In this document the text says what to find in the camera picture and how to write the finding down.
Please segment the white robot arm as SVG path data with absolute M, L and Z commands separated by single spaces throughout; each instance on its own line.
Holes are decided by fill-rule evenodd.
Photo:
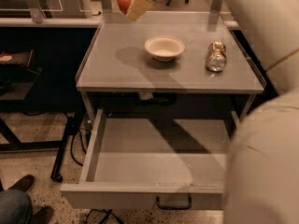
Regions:
M 223 2 L 278 93 L 235 131 L 223 224 L 299 224 L 299 0 Z

